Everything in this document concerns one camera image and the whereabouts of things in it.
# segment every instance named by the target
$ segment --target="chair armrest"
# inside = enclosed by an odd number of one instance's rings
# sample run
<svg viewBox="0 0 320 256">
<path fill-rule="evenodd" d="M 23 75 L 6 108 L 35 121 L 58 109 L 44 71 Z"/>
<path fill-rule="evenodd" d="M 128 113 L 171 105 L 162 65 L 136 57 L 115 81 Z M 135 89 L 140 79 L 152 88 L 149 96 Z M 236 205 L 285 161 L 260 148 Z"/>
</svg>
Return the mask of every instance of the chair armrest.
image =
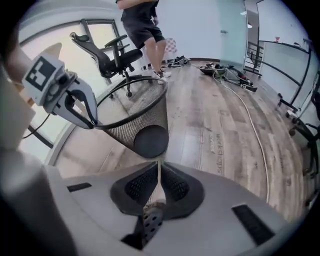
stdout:
<svg viewBox="0 0 320 256">
<path fill-rule="evenodd" d="M 108 42 L 104 47 L 107 48 L 108 46 L 114 46 L 114 45 L 117 45 L 118 42 L 120 42 L 121 40 L 127 38 L 128 36 L 126 34 L 124 35 L 121 35 L 113 40 L 111 40 L 110 42 Z"/>
<path fill-rule="evenodd" d="M 119 47 L 118 47 L 119 52 L 120 52 L 121 50 L 123 50 L 124 48 L 128 47 L 129 45 L 130 45 L 130 44 L 126 44 L 126 45 L 123 45 L 123 46 L 119 46 Z"/>
<path fill-rule="evenodd" d="M 310 124 L 310 123 L 306 123 L 305 125 L 313 128 L 313 129 L 318 130 L 318 127 L 316 127 L 315 125 L 312 125 L 312 124 Z"/>
<path fill-rule="evenodd" d="M 125 54 L 125 48 L 128 47 L 130 44 L 126 44 L 126 45 L 123 45 L 123 46 L 119 46 L 118 47 L 118 51 L 121 53 L 121 55 L 124 55 Z"/>
</svg>

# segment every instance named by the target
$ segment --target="wood grain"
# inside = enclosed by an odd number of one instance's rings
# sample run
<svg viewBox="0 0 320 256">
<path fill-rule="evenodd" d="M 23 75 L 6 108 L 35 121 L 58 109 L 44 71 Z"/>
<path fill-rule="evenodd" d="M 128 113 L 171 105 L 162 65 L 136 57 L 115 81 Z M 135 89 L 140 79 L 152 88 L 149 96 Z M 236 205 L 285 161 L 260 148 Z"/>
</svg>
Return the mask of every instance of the wood grain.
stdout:
<svg viewBox="0 0 320 256">
<path fill-rule="evenodd" d="M 241 101 L 192 65 L 170 71 L 166 95 L 169 144 L 157 160 L 222 175 L 265 200 L 263 157 Z M 303 213 L 313 181 L 302 176 L 306 161 L 296 136 L 291 138 L 288 134 L 292 124 L 284 117 L 285 109 L 276 109 L 277 94 L 255 75 L 247 75 L 258 87 L 257 92 L 225 84 L 241 96 L 259 134 L 268 167 L 269 204 L 292 221 Z M 102 104 L 99 115 L 106 111 Z M 71 177 L 110 172 L 152 160 L 143 159 L 103 131 L 76 128 L 55 165 L 63 177 Z M 150 202 L 163 197 L 158 185 Z"/>
</svg>

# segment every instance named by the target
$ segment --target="black slot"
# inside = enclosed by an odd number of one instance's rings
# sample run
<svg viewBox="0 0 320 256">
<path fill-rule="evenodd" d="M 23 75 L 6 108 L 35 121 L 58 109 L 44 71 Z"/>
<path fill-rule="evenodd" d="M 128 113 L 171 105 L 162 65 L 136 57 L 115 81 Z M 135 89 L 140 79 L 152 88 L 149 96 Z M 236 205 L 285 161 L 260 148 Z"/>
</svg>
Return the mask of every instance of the black slot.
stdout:
<svg viewBox="0 0 320 256">
<path fill-rule="evenodd" d="M 92 187 L 92 185 L 88 182 L 85 182 L 85 183 L 67 186 L 67 189 L 69 190 L 69 192 L 75 192 L 75 191 L 84 190 L 90 187 Z"/>
<path fill-rule="evenodd" d="M 235 206 L 232 210 L 257 246 L 275 235 L 247 205 Z"/>
</svg>

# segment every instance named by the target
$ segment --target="mesh wastebasket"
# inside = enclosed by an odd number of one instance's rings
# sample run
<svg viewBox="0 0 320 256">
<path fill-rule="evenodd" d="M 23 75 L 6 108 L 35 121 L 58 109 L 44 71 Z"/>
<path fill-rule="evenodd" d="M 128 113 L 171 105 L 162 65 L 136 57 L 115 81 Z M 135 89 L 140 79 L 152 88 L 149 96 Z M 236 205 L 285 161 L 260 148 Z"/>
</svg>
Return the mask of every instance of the mesh wastebasket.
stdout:
<svg viewBox="0 0 320 256">
<path fill-rule="evenodd" d="M 166 92 L 152 77 L 111 90 L 98 104 L 98 127 L 144 158 L 161 155 L 169 142 Z"/>
</svg>

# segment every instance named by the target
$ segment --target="window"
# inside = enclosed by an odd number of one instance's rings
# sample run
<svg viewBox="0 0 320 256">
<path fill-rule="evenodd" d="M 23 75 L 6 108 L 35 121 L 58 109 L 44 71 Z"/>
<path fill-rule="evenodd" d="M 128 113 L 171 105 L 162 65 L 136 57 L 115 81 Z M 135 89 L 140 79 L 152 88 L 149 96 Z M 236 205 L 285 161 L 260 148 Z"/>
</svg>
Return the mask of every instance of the window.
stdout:
<svg viewBox="0 0 320 256">
<path fill-rule="evenodd" d="M 28 42 L 23 43 L 21 47 L 31 59 L 34 59 L 43 51 L 47 52 L 48 48 L 51 48 L 50 52 L 53 52 L 55 56 L 65 63 L 65 68 L 76 72 L 81 79 L 91 86 L 95 97 L 98 97 L 108 89 L 108 82 L 100 75 L 95 60 L 87 52 L 75 45 L 70 38 L 71 32 L 75 32 L 77 35 L 85 35 L 85 26 L 86 24 L 83 25 L 80 21 L 62 25 L 31 38 Z M 114 23 L 94 24 L 94 21 L 90 21 L 90 24 L 87 25 L 87 28 L 89 28 L 88 36 L 92 36 L 98 48 L 104 48 L 107 42 L 116 37 L 113 26 Z M 105 53 L 113 59 L 112 51 L 106 51 Z M 35 111 L 35 116 L 31 125 L 36 128 L 45 120 L 48 114 L 42 106 L 34 104 L 32 108 Z M 51 115 L 38 132 L 54 144 L 67 124 L 69 122 L 62 117 Z M 50 150 L 33 135 L 22 141 L 20 149 L 35 155 L 42 161 L 45 160 Z"/>
<path fill-rule="evenodd" d="M 116 38 L 112 24 L 89 24 L 89 31 L 94 44 L 102 49 L 106 43 Z"/>
</svg>

